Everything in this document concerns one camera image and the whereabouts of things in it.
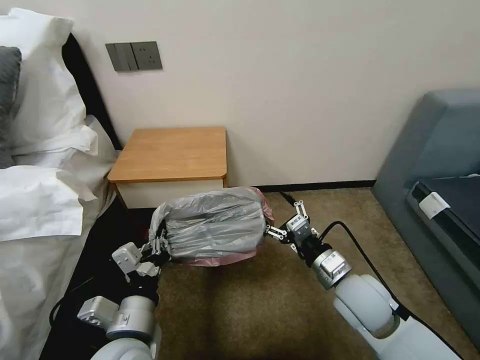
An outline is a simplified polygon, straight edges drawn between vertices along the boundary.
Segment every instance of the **gray plastic bag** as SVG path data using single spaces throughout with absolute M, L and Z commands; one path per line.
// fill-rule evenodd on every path
M 151 217 L 148 237 L 155 238 L 165 219 L 173 259 L 201 266 L 248 259 L 264 239 L 264 209 L 270 209 L 253 189 L 231 187 L 164 202 Z

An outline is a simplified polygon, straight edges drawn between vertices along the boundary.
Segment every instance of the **gray switch plate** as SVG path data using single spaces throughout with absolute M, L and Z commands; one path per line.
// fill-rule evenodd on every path
M 131 48 L 139 70 L 162 69 L 162 61 L 156 41 L 132 42 Z
M 129 42 L 108 43 L 105 46 L 115 71 L 125 72 L 139 69 L 132 45 Z

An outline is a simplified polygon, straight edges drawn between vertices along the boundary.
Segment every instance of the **gray sofa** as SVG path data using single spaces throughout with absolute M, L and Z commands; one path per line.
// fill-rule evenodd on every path
M 480 173 L 480 89 L 431 91 L 413 109 L 372 191 L 480 349 L 480 177 L 457 178 L 473 173 Z M 429 219 L 419 202 L 434 191 L 453 205 Z

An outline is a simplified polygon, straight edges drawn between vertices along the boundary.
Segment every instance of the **power cord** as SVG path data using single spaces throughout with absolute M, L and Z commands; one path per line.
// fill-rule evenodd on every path
M 84 286 L 85 284 L 89 283 L 90 281 L 92 281 L 94 279 L 94 277 L 90 277 L 88 278 L 87 280 L 85 280 L 84 282 L 82 282 L 80 285 L 78 286 L 75 286 L 72 290 L 70 290 L 68 293 L 66 293 L 65 295 L 63 295 L 60 300 L 58 300 L 56 302 L 56 304 L 51 308 L 50 310 L 50 314 L 48 315 L 48 322 L 50 323 L 50 327 L 53 327 L 54 326 L 54 321 L 55 321 L 55 312 L 57 311 L 57 309 L 60 307 L 60 305 L 65 301 L 65 299 L 67 299 L 75 290 L 81 288 L 82 286 Z
M 283 196 L 283 198 L 293 206 L 293 203 L 296 201 L 291 195 L 288 195 L 284 192 L 280 192 L 280 194 Z M 423 326 L 425 326 L 427 329 L 429 329 L 432 333 L 436 335 L 437 338 L 439 338 L 452 352 L 454 352 L 460 359 L 463 360 L 463 357 L 460 356 L 460 354 L 451 346 L 438 332 L 436 332 L 434 329 L 430 327 L 425 321 L 423 321 L 421 318 L 419 318 L 417 315 L 415 315 L 413 312 L 411 312 L 409 309 L 407 309 L 405 306 L 402 305 L 402 303 L 398 300 L 398 298 L 394 295 L 388 284 L 385 282 L 384 278 L 382 275 L 380 275 L 379 271 L 377 268 L 374 266 L 374 264 L 370 261 L 369 257 L 365 253 L 365 251 L 362 249 L 360 246 L 360 243 L 358 240 L 355 238 L 354 234 L 350 231 L 349 227 L 343 222 L 343 221 L 334 221 L 330 225 L 328 225 L 325 230 L 322 231 L 322 233 L 318 237 L 318 242 L 323 242 L 325 236 L 332 230 L 336 225 L 340 225 L 348 234 L 350 237 L 351 241 L 355 244 L 356 248 L 362 255 L 362 257 L 365 259 L 367 262 L 368 266 L 372 269 L 372 271 L 375 273 L 376 277 L 378 280 L 381 282 L 381 284 L 385 287 L 385 289 L 388 290 L 390 293 L 391 297 L 395 302 L 398 304 L 399 308 L 401 308 L 401 311 L 406 312 L 408 316 L 411 316 L 415 320 L 417 320 L 419 323 L 421 323 Z

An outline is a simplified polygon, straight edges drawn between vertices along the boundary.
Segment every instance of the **white tag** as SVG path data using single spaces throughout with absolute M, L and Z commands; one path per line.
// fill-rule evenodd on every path
M 429 220 L 432 220 L 435 215 L 443 210 L 450 208 L 450 205 L 435 191 L 420 201 L 418 206 Z

